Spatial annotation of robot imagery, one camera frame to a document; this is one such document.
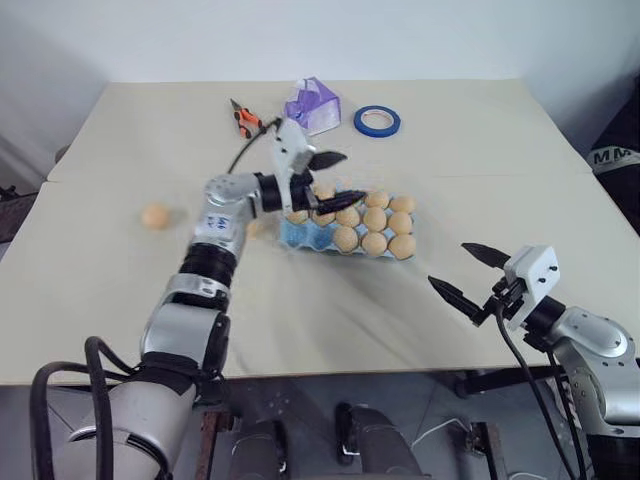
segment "white wall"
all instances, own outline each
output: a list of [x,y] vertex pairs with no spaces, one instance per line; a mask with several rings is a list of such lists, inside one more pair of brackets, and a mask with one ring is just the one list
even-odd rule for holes
[[0,62],[0,158],[35,182],[107,81],[523,77],[585,152],[640,68],[640,1],[3,0]]

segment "blue tape roll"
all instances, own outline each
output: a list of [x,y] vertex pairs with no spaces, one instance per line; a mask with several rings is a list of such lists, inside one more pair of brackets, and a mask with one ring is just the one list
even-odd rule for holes
[[[365,125],[365,123],[362,121],[362,117],[372,113],[378,113],[391,117],[391,125],[387,128],[371,128]],[[356,130],[358,130],[360,133],[367,135],[368,137],[390,137],[400,128],[400,117],[390,108],[383,107],[382,105],[369,105],[368,107],[362,107],[356,112],[353,117],[353,126],[356,127]]]

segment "blue egg carton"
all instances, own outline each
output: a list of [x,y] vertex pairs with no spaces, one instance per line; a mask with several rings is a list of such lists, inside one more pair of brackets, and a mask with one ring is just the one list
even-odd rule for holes
[[[360,212],[360,216],[362,218],[362,214],[367,208],[364,205],[359,205],[356,208]],[[387,217],[389,217],[393,213],[393,210],[387,208],[385,213],[387,214]],[[333,221],[330,224],[321,227],[311,218],[308,218],[304,223],[295,224],[287,220],[283,215],[280,219],[280,242],[291,248],[310,248],[316,252],[329,251],[338,252],[343,255],[369,256],[365,249],[360,246],[362,237],[364,237],[368,232],[367,227],[362,223],[355,227],[355,231],[358,234],[358,246],[351,252],[342,253],[337,245],[333,243],[333,233],[339,226],[340,224],[338,222]],[[396,236],[390,228],[385,228],[381,233],[387,238],[387,244]],[[381,257],[392,258],[394,260],[396,258],[389,250],[385,250],[380,257],[376,258]]]

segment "brown egg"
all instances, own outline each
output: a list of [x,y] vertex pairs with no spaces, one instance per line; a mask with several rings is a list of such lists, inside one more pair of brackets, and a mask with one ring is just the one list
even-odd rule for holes
[[335,219],[336,219],[336,214],[335,213],[325,213],[324,215],[318,215],[317,212],[313,212],[311,214],[311,220],[316,222],[316,224],[320,225],[321,227],[329,225]]
[[256,236],[258,236],[258,233],[260,233],[260,230],[260,224],[258,223],[258,221],[251,220],[249,223],[247,223],[247,238],[255,238]]
[[309,212],[307,212],[306,210],[300,210],[298,212],[293,212],[287,215],[287,220],[298,225],[306,222],[308,218]]
[[353,228],[341,225],[333,232],[333,243],[342,253],[352,252],[358,246],[358,234]]
[[387,208],[389,205],[389,195],[386,192],[371,192],[364,201],[367,207]]
[[328,198],[333,198],[336,194],[335,187],[328,187],[326,185],[314,185],[313,193],[320,200],[327,200]]
[[169,226],[171,214],[161,203],[147,205],[140,216],[142,224],[150,230],[163,230]]
[[411,213],[416,209],[416,201],[413,197],[396,197],[389,205],[394,212]]
[[416,253],[416,239],[413,235],[398,235],[389,242],[389,250],[398,260],[404,260]]
[[387,226],[387,215],[380,207],[367,209],[362,218],[362,222],[371,232],[380,232]]
[[346,227],[357,227],[360,224],[360,212],[356,207],[340,210],[336,213],[336,222]]
[[413,221],[408,213],[395,212],[389,217],[389,228],[393,230],[396,235],[411,233],[412,227]]
[[362,248],[367,255],[379,257],[387,249],[387,239],[379,232],[369,232],[362,238]]

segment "scissors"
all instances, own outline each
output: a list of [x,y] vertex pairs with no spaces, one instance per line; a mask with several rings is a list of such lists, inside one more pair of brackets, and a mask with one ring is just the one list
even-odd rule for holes
[[247,128],[248,125],[253,125],[260,129],[260,131],[264,129],[262,120],[251,113],[248,108],[242,107],[238,102],[234,101],[233,98],[230,100],[231,106],[233,106],[233,118],[238,122],[238,129],[244,138],[251,138],[252,135],[251,131]]

